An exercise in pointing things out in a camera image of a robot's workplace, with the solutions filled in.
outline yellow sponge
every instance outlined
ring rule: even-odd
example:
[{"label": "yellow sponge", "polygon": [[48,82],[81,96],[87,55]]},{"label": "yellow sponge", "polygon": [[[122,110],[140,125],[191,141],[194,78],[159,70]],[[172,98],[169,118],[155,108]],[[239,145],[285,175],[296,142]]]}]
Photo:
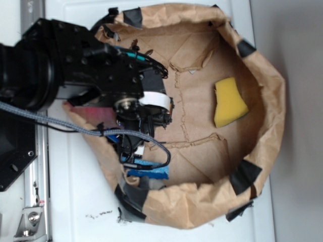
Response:
[{"label": "yellow sponge", "polygon": [[217,107],[214,122],[217,128],[228,125],[248,112],[234,77],[216,82]]}]

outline metal clamp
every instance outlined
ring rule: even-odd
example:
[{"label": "metal clamp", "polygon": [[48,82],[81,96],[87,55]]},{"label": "metal clamp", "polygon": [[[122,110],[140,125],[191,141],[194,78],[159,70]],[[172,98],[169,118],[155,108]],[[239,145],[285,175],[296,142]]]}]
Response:
[{"label": "metal clamp", "polygon": [[47,239],[43,207],[24,208],[14,241]]}]

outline black tape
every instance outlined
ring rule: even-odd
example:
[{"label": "black tape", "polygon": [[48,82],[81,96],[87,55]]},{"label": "black tape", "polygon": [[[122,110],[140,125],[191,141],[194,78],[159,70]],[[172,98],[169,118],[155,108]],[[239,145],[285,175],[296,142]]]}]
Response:
[{"label": "black tape", "polygon": [[142,14],[141,9],[131,9],[123,11],[123,22],[133,27],[141,29],[142,27]]},{"label": "black tape", "polygon": [[237,170],[230,175],[230,182],[236,195],[243,193],[253,185],[257,177],[261,173],[262,168],[242,160]]},{"label": "black tape", "polygon": [[235,210],[230,211],[227,215],[226,215],[226,219],[231,222],[233,219],[235,219],[238,216],[242,216],[244,210],[246,210],[249,207],[252,207],[253,201],[250,201],[249,203],[243,205],[242,207],[239,207]]},{"label": "black tape", "polygon": [[99,29],[99,27],[102,24],[113,24],[115,21],[115,17],[119,14],[119,10],[118,8],[110,8],[109,9],[109,13],[108,15],[104,16],[102,19],[100,19],[99,21],[97,21],[93,27],[91,28],[91,32],[93,34],[95,34],[97,32],[97,30]]},{"label": "black tape", "polygon": [[256,51],[256,48],[253,47],[249,42],[247,42],[245,39],[241,40],[238,43],[238,50],[240,53],[240,56],[242,58],[249,56],[250,54],[254,53]]},{"label": "black tape", "polygon": [[146,215],[144,215],[138,209],[134,208],[134,206],[129,200],[129,197],[122,192],[119,185],[115,190],[115,195],[120,202],[120,206],[119,206],[120,219],[126,220],[126,221],[134,221],[134,222],[145,221]]}]

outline blue tape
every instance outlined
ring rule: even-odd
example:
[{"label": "blue tape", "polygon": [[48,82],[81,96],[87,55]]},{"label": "blue tape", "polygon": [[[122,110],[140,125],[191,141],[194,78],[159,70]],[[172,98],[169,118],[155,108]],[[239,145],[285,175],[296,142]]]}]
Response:
[{"label": "blue tape", "polygon": [[[158,165],[158,163],[156,162],[140,160],[140,159],[135,159],[135,163],[140,165]],[[170,169],[168,165],[164,167],[156,168],[154,170],[130,169],[128,171],[128,175],[135,175],[138,177],[148,176],[149,178],[154,178],[154,179],[169,179],[169,173],[170,173]]]}]

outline gray braided cable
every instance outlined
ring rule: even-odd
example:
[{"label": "gray braided cable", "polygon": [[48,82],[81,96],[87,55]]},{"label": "gray braided cable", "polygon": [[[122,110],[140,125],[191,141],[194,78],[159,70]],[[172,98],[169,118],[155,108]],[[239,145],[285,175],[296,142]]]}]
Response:
[{"label": "gray braided cable", "polygon": [[[109,136],[109,135],[131,135],[131,136],[137,136],[143,140],[147,140],[147,141],[151,141],[154,144],[158,145],[160,148],[162,148],[166,153],[167,153],[167,162],[164,164],[169,164],[170,159],[171,159],[171,154],[169,152],[169,150],[162,145],[160,142],[158,142],[157,140],[155,140],[153,137],[143,134],[139,131],[133,131],[133,130],[105,130],[103,133],[101,133],[100,131],[94,131],[94,130],[87,130],[81,126],[72,124],[70,122],[66,122],[66,121],[62,121],[53,117],[48,117],[48,116],[42,116],[40,114],[34,113],[34,112],[30,112],[27,110],[23,110],[20,109],[18,107],[14,107],[10,104],[4,103],[0,101],[0,109],[2,109],[3,111],[18,115],[18,116],[22,116],[22,117],[26,117],[26,118],[30,118],[30,119],[34,119],[34,120],[38,120],[41,122],[46,122],[46,123],[52,123],[52,124],[56,124],[56,125],[60,125],[60,126],[64,126],[64,127],[68,127],[70,129],[73,129],[75,131],[78,131],[80,133],[86,134],[86,135],[91,135],[91,136]],[[158,168],[161,166],[164,166],[164,164],[160,164],[160,165],[156,165],[156,167],[154,168]]]}]

